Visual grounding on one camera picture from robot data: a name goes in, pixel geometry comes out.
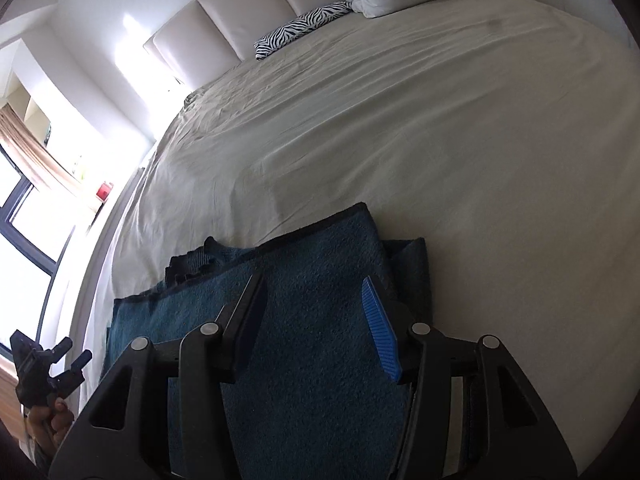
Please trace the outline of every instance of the window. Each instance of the window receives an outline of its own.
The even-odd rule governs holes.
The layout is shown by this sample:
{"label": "window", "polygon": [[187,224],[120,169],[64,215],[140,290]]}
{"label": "window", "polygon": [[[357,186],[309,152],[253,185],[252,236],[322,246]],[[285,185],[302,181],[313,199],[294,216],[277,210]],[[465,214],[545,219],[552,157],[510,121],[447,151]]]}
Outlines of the window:
{"label": "window", "polygon": [[73,222],[36,190],[0,147],[0,354],[20,330],[40,338],[51,283]]}

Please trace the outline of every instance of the wrinkled fabric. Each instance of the wrinkled fabric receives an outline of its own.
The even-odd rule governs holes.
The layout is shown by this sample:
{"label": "wrinkled fabric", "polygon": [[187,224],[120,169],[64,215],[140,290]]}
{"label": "wrinkled fabric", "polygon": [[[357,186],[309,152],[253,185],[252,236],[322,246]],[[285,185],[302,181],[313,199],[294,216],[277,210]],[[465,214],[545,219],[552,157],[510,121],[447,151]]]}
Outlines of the wrinkled fabric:
{"label": "wrinkled fabric", "polygon": [[201,89],[114,238],[85,391],[113,299],[171,256],[359,201],[381,238],[425,238],[435,325],[499,336],[585,468],[640,388],[640,62],[530,0],[350,14]]}
{"label": "wrinkled fabric", "polygon": [[[198,268],[202,253],[209,262]],[[208,238],[202,250],[172,258],[169,269],[163,286],[116,300],[107,368],[138,336],[173,340],[216,319],[261,272],[267,306],[255,347],[238,380],[222,384],[242,478],[387,478],[410,390],[380,365],[362,307],[362,280],[377,275],[415,320],[430,322],[423,239],[381,242],[366,206],[356,204],[250,251]],[[172,471],[188,477],[172,382]]]}

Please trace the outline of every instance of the sunlight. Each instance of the sunlight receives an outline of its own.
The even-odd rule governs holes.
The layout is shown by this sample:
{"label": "sunlight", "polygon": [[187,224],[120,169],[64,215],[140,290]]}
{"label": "sunlight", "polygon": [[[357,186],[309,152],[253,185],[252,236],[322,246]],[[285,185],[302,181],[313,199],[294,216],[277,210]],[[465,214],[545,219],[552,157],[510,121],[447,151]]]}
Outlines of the sunlight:
{"label": "sunlight", "polygon": [[115,63],[147,104],[158,138],[182,107],[189,89],[144,49],[144,42],[151,36],[148,30],[129,14],[124,15],[122,25],[128,36],[116,46]]}

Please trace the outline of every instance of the black robotic claw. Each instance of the black robotic claw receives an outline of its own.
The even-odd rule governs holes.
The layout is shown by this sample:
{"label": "black robotic claw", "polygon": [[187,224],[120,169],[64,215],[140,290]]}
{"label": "black robotic claw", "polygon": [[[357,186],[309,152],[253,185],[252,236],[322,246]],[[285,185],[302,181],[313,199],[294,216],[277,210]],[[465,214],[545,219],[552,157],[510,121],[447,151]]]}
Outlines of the black robotic claw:
{"label": "black robotic claw", "polygon": [[239,480],[220,383],[234,383],[249,362],[266,303],[266,281],[254,274],[238,302],[184,338],[134,339],[66,436],[50,480],[180,478],[169,463],[168,378],[180,384],[187,478]]}
{"label": "black robotic claw", "polygon": [[376,276],[364,280],[362,304],[385,372],[412,388],[389,480],[442,478],[452,377],[463,378],[463,435],[458,472],[447,479],[577,478],[551,414],[497,337],[453,339],[415,322]]}
{"label": "black robotic claw", "polygon": [[18,385],[15,393],[20,403],[31,409],[33,406],[53,406],[57,397],[66,399],[84,382],[82,368],[91,360],[91,352],[85,350],[72,363],[69,370],[50,377],[49,368],[71,350],[73,343],[65,337],[51,350],[32,341],[19,330],[9,339],[14,356]]}

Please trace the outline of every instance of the zebra print pillow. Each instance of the zebra print pillow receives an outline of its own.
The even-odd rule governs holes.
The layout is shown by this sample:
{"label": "zebra print pillow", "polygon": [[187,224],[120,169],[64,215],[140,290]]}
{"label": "zebra print pillow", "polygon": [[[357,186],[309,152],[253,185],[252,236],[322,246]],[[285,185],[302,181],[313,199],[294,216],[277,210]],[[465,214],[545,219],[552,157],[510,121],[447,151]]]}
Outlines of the zebra print pillow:
{"label": "zebra print pillow", "polygon": [[254,44],[255,59],[264,59],[286,44],[332,22],[336,18],[340,18],[340,16],[344,16],[348,12],[351,12],[351,4],[349,2],[335,2],[298,16],[287,25],[277,28],[261,40],[256,41]]}

